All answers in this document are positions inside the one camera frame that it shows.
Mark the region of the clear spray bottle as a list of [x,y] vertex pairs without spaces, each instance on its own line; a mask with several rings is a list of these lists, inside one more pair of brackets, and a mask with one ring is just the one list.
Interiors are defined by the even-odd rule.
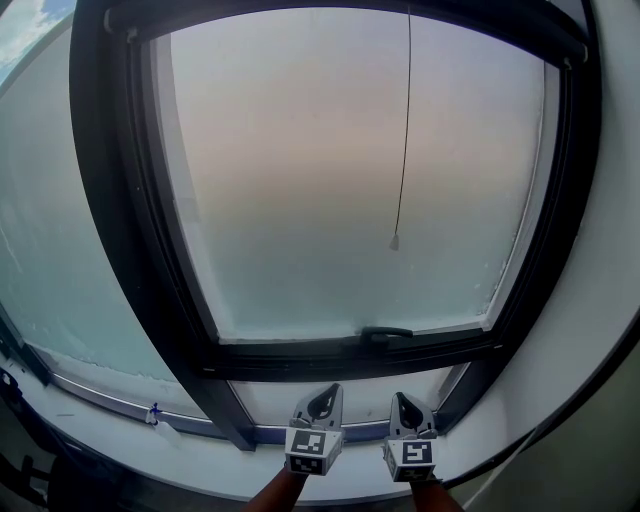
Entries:
[[162,410],[159,409],[158,403],[154,402],[146,412],[145,423],[150,425],[155,432],[164,438],[171,446],[179,447],[181,442],[180,433],[169,423],[160,420],[161,413]]

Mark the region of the large frosted glass pane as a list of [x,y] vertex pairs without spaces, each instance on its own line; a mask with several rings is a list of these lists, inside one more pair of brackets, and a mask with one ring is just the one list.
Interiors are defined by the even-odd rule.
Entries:
[[69,103],[63,21],[0,86],[0,305],[49,370],[197,417],[132,311],[97,233]]

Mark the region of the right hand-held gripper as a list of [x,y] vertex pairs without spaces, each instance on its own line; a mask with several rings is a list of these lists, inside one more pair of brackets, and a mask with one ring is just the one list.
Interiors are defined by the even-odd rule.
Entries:
[[[422,431],[403,433],[403,429]],[[392,399],[392,430],[385,438],[383,459],[396,483],[413,483],[434,477],[435,440],[433,411],[416,397],[397,392]]]

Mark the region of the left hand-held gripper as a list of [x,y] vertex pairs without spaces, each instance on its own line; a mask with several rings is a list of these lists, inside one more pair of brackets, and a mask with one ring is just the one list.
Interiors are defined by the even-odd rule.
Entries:
[[[294,418],[307,423],[341,425],[343,403],[343,387],[328,384],[302,398],[296,405]],[[291,473],[326,476],[343,449],[345,431],[307,423],[292,422],[286,427],[286,468]]]

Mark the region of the black window frame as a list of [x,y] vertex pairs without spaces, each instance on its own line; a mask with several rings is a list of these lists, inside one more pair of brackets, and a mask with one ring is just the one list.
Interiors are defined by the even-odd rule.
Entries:
[[[548,0],[589,37],[556,67],[454,24],[296,8],[145,40],[123,0],[0,0],[0,86],[63,21],[88,206],[153,347],[200,408],[175,429],[279,444],[338,383],[352,442],[396,392],[450,432],[540,317],[582,220],[601,128],[593,0]],[[360,345],[368,326],[413,339]],[[0,345],[45,386],[152,406],[51,372],[0,305]]]

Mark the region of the black equipment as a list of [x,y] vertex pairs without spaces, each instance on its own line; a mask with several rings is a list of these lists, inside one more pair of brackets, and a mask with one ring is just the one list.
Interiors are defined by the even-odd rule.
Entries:
[[2,368],[0,368],[0,396],[18,418],[23,415],[24,400],[18,382]]

